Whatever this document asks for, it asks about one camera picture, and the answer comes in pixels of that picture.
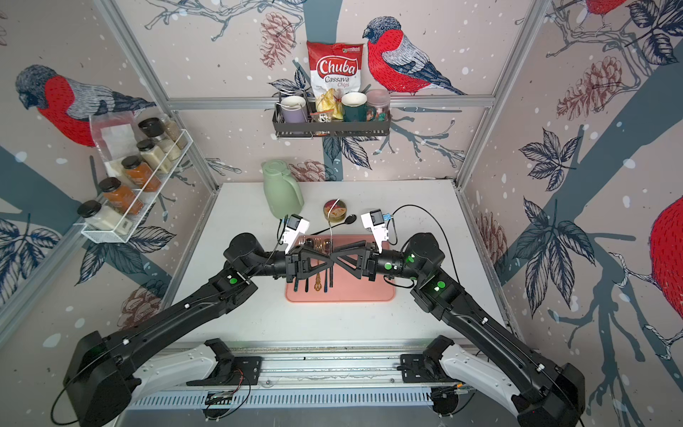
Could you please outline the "black lid spice jar rear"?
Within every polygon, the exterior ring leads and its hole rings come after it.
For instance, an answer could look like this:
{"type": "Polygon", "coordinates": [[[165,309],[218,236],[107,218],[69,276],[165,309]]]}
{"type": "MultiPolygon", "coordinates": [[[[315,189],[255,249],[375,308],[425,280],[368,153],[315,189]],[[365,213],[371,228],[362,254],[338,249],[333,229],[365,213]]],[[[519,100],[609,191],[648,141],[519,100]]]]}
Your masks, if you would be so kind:
{"type": "Polygon", "coordinates": [[[158,117],[150,117],[138,123],[138,128],[148,138],[155,142],[156,146],[162,149],[167,158],[171,161],[181,157],[181,149],[165,131],[162,121],[158,117]]]}

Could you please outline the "green thermos jug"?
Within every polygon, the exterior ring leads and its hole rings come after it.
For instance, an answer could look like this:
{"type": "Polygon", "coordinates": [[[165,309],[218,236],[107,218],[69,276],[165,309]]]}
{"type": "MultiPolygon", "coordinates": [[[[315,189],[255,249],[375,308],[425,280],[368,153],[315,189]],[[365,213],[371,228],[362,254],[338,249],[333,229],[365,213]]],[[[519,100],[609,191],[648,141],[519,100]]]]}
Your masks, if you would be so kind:
{"type": "Polygon", "coordinates": [[[284,160],[274,159],[261,164],[263,191],[271,213],[277,219],[299,215],[304,199],[298,181],[284,160]]]}

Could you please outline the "white powder spice jar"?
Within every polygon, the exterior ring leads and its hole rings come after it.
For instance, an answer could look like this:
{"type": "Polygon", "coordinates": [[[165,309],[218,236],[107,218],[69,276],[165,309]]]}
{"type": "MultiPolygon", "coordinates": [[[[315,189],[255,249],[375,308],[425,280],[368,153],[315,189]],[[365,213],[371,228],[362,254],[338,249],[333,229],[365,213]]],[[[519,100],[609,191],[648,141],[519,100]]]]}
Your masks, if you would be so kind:
{"type": "Polygon", "coordinates": [[[96,200],[85,201],[76,211],[88,224],[100,231],[115,231],[120,235],[126,235],[132,226],[132,223],[117,210],[96,200]]]}

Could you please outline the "clear plastic bag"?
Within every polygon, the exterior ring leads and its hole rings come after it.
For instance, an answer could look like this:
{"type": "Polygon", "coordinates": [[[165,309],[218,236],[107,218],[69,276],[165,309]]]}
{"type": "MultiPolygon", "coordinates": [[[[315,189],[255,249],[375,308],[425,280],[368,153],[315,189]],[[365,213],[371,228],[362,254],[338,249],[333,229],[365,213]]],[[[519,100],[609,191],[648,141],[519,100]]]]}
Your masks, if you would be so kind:
{"type": "Polygon", "coordinates": [[[130,111],[105,113],[89,117],[90,131],[95,146],[105,165],[107,176],[125,175],[121,162],[137,156],[137,142],[144,138],[135,116],[130,111]]]}

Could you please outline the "dark green mug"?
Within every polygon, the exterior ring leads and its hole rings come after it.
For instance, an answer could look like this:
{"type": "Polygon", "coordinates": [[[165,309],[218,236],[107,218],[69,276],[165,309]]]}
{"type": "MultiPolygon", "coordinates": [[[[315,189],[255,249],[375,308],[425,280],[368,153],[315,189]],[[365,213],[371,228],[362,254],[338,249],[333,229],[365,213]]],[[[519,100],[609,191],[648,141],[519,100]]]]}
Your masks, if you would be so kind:
{"type": "Polygon", "coordinates": [[[375,118],[375,111],[368,106],[368,97],[361,92],[345,94],[342,97],[344,122],[368,122],[375,118]]]}

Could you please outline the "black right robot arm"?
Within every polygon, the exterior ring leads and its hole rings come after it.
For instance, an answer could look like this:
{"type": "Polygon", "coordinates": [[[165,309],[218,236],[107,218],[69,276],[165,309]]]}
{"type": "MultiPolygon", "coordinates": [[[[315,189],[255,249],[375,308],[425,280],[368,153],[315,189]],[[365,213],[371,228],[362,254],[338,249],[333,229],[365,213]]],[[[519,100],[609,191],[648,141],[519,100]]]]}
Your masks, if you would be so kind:
{"type": "Polygon", "coordinates": [[[455,329],[482,353],[478,358],[443,336],[428,355],[450,379],[460,380],[516,416],[521,426],[579,426],[585,378],[535,352],[488,314],[441,264],[436,238],[417,233],[401,251],[356,242],[334,249],[331,260],[357,278],[412,279],[411,295],[436,320],[455,329]]]}

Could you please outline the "purple mug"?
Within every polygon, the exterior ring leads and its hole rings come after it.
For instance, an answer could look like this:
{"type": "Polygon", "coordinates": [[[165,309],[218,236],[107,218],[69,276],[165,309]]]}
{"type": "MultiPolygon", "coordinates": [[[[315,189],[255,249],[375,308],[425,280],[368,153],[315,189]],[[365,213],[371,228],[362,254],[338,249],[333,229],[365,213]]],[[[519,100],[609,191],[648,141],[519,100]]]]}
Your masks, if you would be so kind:
{"type": "Polygon", "coordinates": [[[303,97],[292,95],[282,98],[279,107],[285,123],[302,124],[308,122],[307,101],[303,97]]]}

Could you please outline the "round red yellow tin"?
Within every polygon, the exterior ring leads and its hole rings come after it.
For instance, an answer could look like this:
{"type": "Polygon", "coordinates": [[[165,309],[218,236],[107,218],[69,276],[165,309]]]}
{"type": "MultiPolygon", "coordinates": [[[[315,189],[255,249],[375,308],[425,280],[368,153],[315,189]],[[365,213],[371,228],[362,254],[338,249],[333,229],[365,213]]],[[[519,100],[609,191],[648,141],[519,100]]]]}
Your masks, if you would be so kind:
{"type": "Polygon", "coordinates": [[[331,199],[325,203],[324,216],[331,224],[344,222],[347,212],[347,206],[341,199],[331,199]]]}

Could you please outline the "small snack packet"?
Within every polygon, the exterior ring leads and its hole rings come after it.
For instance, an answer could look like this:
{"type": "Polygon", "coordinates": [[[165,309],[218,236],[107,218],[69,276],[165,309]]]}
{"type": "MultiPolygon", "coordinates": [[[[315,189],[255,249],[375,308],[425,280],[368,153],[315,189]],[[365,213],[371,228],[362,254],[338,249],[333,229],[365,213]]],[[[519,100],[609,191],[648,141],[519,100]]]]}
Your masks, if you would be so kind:
{"type": "Polygon", "coordinates": [[[311,114],[312,123],[331,123],[334,120],[334,110],[318,111],[311,114]]]}

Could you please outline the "orange spice jar middle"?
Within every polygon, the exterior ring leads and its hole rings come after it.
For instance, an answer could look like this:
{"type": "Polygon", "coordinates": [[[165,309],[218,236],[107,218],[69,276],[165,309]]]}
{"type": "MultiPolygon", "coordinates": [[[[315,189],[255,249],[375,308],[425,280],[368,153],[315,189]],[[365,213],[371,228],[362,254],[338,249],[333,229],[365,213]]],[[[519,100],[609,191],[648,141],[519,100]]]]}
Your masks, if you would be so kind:
{"type": "Polygon", "coordinates": [[[156,192],[161,187],[160,179],[140,157],[128,156],[121,161],[121,165],[130,180],[143,192],[156,192]]]}

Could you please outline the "clear acrylic spice rack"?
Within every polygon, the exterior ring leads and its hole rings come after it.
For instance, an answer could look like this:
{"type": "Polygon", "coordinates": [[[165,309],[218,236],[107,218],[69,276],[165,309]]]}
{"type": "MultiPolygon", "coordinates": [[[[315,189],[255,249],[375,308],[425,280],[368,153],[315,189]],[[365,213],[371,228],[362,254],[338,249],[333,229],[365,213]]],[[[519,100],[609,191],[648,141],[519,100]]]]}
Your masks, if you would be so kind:
{"type": "Polygon", "coordinates": [[[177,149],[180,142],[184,146],[183,150],[178,152],[178,158],[170,160],[169,155],[165,154],[152,171],[142,156],[132,156],[127,163],[128,170],[134,172],[141,169],[143,172],[142,183],[133,189],[113,177],[105,179],[102,182],[103,201],[93,200],[83,205],[81,215],[84,222],[81,234],[95,244],[129,242],[194,144],[186,129],[181,132],[171,149],[177,149]]]}

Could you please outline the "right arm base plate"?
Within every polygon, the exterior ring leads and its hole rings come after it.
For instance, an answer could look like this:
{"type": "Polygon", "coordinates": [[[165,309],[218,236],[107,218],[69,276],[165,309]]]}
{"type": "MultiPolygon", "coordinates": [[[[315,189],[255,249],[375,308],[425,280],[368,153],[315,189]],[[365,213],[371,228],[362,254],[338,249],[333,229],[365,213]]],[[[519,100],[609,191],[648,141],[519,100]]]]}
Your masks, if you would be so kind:
{"type": "Polygon", "coordinates": [[[423,354],[401,354],[396,367],[404,384],[446,384],[455,379],[449,377],[439,361],[423,354]]]}

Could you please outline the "Chuba cassava chips bag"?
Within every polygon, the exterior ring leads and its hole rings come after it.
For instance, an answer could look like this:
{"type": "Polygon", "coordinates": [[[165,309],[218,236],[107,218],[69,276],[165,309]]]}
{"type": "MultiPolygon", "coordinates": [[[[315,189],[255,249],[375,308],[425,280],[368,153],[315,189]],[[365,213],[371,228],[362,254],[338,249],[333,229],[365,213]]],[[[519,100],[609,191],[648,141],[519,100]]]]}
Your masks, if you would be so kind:
{"type": "Polygon", "coordinates": [[[355,93],[361,86],[364,46],[307,42],[311,88],[316,101],[330,90],[336,99],[355,93]]]}

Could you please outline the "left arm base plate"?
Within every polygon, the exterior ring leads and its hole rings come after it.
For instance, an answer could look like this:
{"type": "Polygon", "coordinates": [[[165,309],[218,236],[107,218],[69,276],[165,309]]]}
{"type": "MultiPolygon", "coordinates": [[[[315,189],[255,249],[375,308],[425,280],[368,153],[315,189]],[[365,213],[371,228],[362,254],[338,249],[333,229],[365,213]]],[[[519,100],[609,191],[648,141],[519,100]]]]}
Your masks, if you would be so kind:
{"type": "Polygon", "coordinates": [[[262,357],[236,357],[230,361],[220,361],[208,377],[187,382],[186,386],[208,387],[240,384],[256,386],[262,367],[262,357]]]}

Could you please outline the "orange spice jar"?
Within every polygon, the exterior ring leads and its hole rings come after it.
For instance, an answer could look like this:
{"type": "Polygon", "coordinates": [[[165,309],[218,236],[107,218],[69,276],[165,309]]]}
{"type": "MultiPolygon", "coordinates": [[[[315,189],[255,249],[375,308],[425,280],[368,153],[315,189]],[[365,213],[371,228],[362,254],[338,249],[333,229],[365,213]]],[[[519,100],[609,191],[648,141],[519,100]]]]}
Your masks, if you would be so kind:
{"type": "Polygon", "coordinates": [[[121,161],[121,165],[130,180],[143,192],[156,192],[161,187],[160,179],[140,157],[128,156],[121,161]]]}
{"type": "Polygon", "coordinates": [[[138,215],[144,208],[133,190],[115,177],[103,179],[99,187],[108,202],[122,215],[138,215]]]}

